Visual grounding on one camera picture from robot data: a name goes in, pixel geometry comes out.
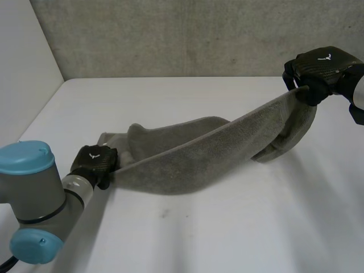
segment gray concrete wall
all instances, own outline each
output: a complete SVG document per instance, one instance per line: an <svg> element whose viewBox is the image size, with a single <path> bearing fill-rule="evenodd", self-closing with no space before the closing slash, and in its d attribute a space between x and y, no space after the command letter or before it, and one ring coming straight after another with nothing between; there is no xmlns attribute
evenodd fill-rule
<svg viewBox="0 0 364 273"><path fill-rule="evenodd" d="M65 80L278 76L298 53L364 59L362 0L31 0Z"/></svg>

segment fabric cloth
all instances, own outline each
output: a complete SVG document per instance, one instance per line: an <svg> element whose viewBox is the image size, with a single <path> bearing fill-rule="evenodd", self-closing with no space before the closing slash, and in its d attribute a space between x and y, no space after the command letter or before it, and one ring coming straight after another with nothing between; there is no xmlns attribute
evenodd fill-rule
<svg viewBox="0 0 364 273"><path fill-rule="evenodd" d="M117 186L163 195L203 189L237 164L266 162L294 147L310 128L316 107L292 90L254 111L227 121L205 117L157 129L133 124L125 134L103 133L99 145L118 150Z"/></svg>

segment black cable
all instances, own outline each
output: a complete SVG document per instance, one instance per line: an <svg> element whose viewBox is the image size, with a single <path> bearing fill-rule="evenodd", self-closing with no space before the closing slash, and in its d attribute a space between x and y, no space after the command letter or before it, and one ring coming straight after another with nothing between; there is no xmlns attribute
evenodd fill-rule
<svg viewBox="0 0 364 273"><path fill-rule="evenodd" d="M12 267L18 262L18 259L16 257L12 256L9 260L7 260L5 263L0 265L0 273L6 273L9 270L12 269Z"/></svg>

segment table surface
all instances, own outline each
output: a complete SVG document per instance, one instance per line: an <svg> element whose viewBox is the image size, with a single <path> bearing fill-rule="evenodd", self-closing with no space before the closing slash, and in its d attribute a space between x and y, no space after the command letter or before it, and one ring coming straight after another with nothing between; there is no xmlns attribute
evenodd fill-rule
<svg viewBox="0 0 364 273"><path fill-rule="evenodd" d="M47 142L64 176L79 148L102 132L211 115L233 120L284 92L278 77L70 80L21 140ZM193 194L97 189L52 263L19 262L12 272L363 272L364 127L348 106L328 98L293 150L267 164L247 162ZM17 229L8 205L0 221L8 242Z"/></svg>

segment blue joint cap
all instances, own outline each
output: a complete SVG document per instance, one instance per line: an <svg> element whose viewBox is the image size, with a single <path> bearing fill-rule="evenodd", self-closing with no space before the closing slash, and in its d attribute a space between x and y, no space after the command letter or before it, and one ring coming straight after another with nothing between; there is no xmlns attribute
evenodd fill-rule
<svg viewBox="0 0 364 273"><path fill-rule="evenodd" d="M55 162L48 144L37 141L16 142L0 148L0 173L30 175L44 171Z"/></svg>
<svg viewBox="0 0 364 273"><path fill-rule="evenodd" d="M63 247L63 241L40 229L19 229L10 241L10 251L17 259L30 264L52 261Z"/></svg>

